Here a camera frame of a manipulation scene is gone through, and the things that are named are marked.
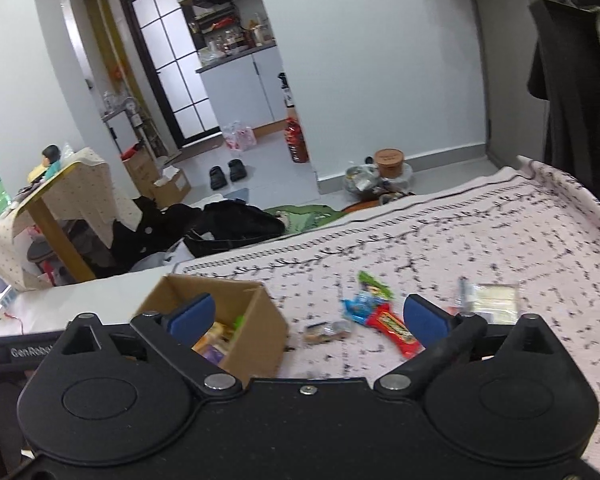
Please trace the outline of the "red candy bar packet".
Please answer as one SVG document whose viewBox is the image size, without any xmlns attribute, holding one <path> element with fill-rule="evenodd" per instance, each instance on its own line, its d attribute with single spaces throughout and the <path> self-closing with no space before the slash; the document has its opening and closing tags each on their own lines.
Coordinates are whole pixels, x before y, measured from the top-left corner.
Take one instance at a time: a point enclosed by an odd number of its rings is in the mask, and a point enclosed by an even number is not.
<svg viewBox="0 0 600 480">
<path fill-rule="evenodd" d="M 422 345 L 406 328 L 388 304 L 381 304 L 368 316 L 366 325 L 388 337 L 405 359 L 411 359 L 422 350 Z"/>
</svg>

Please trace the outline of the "clear white cracker pack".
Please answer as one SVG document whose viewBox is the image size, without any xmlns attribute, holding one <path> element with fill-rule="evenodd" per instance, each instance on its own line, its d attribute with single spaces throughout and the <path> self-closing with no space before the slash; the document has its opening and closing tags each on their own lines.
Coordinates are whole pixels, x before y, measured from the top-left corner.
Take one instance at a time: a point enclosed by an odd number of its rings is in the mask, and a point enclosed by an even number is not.
<svg viewBox="0 0 600 480">
<path fill-rule="evenodd" d="M 490 324 L 514 325 L 519 318 L 519 287 L 509 284 L 471 283 L 458 281 L 460 310 L 480 315 Z"/>
</svg>

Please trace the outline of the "orange breadstick packet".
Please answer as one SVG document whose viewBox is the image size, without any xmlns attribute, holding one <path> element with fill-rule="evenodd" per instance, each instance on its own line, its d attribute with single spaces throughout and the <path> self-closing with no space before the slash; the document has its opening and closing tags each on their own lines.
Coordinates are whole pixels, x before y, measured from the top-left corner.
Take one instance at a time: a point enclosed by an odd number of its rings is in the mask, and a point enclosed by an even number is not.
<svg viewBox="0 0 600 480">
<path fill-rule="evenodd" d="M 203 354 L 204 349 L 213 347 L 225 354 L 232 337 L 233 330 L 230 327 L 220 322 L 214 322 L 196 344 L 193 345 L 192 349 L 199 354 Z"/>
</svg>

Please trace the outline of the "blue candy packet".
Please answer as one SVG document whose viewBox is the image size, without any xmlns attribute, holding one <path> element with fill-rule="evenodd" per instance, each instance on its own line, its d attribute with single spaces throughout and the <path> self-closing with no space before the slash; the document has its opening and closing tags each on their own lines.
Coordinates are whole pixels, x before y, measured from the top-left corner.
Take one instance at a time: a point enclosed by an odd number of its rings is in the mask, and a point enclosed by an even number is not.
<svg viewBox="0 0 600 480">
<path fill-rule="evenodd" d="M 379 307 L 388 306 L 384 297 L 370 292 L 359 292 L 353 299 L 343 299 L 343 316 L 353 323 L 365 326 Z"/>
</svg>

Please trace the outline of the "green purple candy packet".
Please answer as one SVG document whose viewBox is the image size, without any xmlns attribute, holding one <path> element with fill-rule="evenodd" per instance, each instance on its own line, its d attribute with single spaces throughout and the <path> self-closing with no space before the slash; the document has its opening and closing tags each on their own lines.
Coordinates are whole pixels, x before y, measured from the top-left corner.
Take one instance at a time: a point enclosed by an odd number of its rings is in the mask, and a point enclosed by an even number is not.
<svg viewBox="0 0 600 480">
<path fill-rule="evenodd" d="M 358 272 L 358 284 L 360 284 L 361 289 L 364 290 L 364 292 L 368 292 L 372 296 L 379 298 L 381 301 L 391 302 L 393 300 L 391 289 L 368 272 Z"/>
</svg>

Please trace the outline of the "black clothes pile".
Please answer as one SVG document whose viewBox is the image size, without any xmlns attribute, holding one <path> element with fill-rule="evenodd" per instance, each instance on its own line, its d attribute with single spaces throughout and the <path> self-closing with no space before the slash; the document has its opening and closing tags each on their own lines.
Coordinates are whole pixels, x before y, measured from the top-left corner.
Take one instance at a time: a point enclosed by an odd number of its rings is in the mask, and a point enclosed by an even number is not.
<svg viewBox="0 0 600 480">
<path fill-rule="evenodd" d="M 121 270 L 182 242 L 195 258 L 260 244 L 285 233 L 282 220 L 242 200 L 220 200 L 201 208 L 174 204 L 160 209 L 154 200 L 134 200 L 142 218 L 131 230 L 114 222 L 110 252 Z"/>
</svg>

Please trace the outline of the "open cardboard floor box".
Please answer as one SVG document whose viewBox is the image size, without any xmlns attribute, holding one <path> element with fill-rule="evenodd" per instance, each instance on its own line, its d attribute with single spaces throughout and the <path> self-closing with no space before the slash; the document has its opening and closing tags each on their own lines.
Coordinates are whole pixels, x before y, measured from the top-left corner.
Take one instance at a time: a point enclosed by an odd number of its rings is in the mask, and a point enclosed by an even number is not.
<svg viewBox="0 0 600 480">
<path fill-rule="evenodd" d="M 180 168 L 174 166 L 162 170 L 162 177 L 152 184 L 152 197 L 161 209 L 181 203 L 192 186 L 186 174 Z"/>
</svg>

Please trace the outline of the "left black slipper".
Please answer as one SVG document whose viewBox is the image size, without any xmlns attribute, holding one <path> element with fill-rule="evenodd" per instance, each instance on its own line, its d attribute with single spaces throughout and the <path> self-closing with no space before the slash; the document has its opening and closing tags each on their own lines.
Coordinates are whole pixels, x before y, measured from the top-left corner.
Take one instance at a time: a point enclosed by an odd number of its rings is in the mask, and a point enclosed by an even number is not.
<svg viewBox="0 0 600 480">
<path fill-rule="evenodd" d="M 227 186 L 227 178 L 220 166 L 214 166 L 209 171 L 210 188 L 212 191 L 220 190 Z"/>
</svg>

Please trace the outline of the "black slipper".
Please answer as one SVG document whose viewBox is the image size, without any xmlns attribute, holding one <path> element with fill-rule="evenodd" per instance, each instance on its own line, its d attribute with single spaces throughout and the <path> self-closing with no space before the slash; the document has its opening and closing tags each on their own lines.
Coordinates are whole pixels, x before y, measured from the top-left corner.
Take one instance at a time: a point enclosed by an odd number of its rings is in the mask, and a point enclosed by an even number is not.
<svg viewBox="0 0 600 480">
<path fill-rule="evenodd" d="M 247 177 L 247 169 L 241 159 L 232 159 L 228 163 L 228 169 L 230 170 L 230 180 L 232 182 L 238 182 Z"/>
<path fill-rule="evenodd" d="M 220 166 L 214 166 L 209 171 L 210 188 L 212 191 L 220 190 L 227 186 L 227 178 Z"/>
</svg>

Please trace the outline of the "table with dotted cloth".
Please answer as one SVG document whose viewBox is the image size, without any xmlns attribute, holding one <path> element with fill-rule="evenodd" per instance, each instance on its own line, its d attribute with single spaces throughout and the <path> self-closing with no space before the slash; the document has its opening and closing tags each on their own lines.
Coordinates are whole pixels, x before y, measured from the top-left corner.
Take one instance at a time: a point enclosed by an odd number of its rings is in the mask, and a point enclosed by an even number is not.
<svg viewBox="0 0 600 480">
<path fill-rule="evenodd" d="M 20 292 L 50 286 L 26 270 L 27 258 L 16 247 L 16 237 L 37 226 L 77 282 L 93 281 L 94 272 L 61 229 L 61 222 L 76 219 L 86 221 L 106 246 L 114 241 L 114 222 L 134 231 L 142 220 L 140 208 L 112 180 L 108 162 L 90 148 L 69 157 L 58 174 L 0 217 L 0 278 Z"/>
</svg>

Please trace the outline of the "right black slipper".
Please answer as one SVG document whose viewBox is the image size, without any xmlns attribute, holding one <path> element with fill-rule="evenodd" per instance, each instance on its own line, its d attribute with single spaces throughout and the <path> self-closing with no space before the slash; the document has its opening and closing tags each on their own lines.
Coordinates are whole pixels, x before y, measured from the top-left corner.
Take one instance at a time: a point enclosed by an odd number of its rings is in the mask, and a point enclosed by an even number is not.
<svg viewBox="0 0 600 480">
<path fill-rule="evenodd" d="M 238 182 L 247 177 L 247 169 L 241 159 L 232 159 L 228 163 L 228 169 L 230 170 L 230 180 L 232 182 Z"/>
</svg>

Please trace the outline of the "clear plastic floor bag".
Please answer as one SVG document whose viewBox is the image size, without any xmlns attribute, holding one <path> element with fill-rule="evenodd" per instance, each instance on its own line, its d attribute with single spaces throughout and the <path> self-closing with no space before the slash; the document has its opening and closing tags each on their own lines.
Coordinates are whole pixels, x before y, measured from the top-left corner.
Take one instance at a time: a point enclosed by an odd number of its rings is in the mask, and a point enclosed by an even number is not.
<svg viewBox="0 0 600 480">
<path fill-rule="evenodd" d="M 395 178 L 381 177 L 375 164 L 363 164 L 347 169 L 343 177 L 343 188 L 360 200 L 371 200 L 382 194 L 411 192 L 412 167 L 404 162 L 402 174 Z"/>
</svg>

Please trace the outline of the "wooden lid jar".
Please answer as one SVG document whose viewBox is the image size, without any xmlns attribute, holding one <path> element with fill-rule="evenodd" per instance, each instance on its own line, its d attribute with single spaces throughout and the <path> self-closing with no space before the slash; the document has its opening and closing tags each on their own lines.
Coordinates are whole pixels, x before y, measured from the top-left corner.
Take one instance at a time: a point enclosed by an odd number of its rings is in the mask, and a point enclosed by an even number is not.
<svg viewBox="0 0 600 480">
<path fill-rule="evenodd" d="M 374 163 L 381 177 L 395 179 L 403 174 L 404 154 L 397 148 L 383 148 L 374 154 Z"/>
</svg>

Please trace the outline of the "pink white plastic bag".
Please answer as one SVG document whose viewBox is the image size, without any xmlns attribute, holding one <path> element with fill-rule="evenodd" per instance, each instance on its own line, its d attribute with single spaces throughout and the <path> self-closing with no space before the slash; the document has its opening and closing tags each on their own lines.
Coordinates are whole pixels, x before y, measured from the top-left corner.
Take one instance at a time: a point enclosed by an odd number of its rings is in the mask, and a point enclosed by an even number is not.
<svg viewBox="0 0 600 480">
<path fill-rule="evenodd" d="M 240 120 L 223 126 L 221 132 L 225 144 L 233 152 L 245 152 L 257 145 L 257 138 L 253 130 Z"/>
</svg>

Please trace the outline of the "white kitchen cabinet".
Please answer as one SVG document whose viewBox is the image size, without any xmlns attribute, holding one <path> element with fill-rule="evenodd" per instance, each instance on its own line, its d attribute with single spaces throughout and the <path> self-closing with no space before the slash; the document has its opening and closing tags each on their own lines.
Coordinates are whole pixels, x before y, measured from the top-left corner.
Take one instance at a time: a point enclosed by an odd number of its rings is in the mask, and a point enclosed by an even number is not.
<svg viewBox="0 0 600 480">
<path fill-rule="evenodd" d="M 242 52 L 197 70 L 220 127 L 259 128 L 287 117 L 283 62 L 276 44 Z"/>
</svg>

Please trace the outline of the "hanging dark coat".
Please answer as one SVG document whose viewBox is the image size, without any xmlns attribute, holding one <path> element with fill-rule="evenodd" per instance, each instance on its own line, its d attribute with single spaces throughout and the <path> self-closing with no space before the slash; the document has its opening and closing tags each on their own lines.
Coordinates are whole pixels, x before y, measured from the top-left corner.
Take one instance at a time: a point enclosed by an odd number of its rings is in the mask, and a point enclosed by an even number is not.
<svg viewBox="0 0 600 480">
<path fill-rule="evenodd" d="M 534 0 L 528 91 L 548 103 L 544 162 L 600 200 L 600 0 Z"/>
</svg>

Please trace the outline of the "dark framed glass door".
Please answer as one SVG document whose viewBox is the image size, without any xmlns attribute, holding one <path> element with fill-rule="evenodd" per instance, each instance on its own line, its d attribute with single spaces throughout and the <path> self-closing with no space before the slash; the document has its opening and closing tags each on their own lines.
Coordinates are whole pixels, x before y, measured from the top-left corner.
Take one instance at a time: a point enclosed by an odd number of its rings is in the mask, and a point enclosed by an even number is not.
<svg viewBox="0 0 600 480">
<path fill-rule="evenodd" d="M 178 148 L 220 132 L 178 0 L 121 0 L 140 62 Z"/>
</svg>

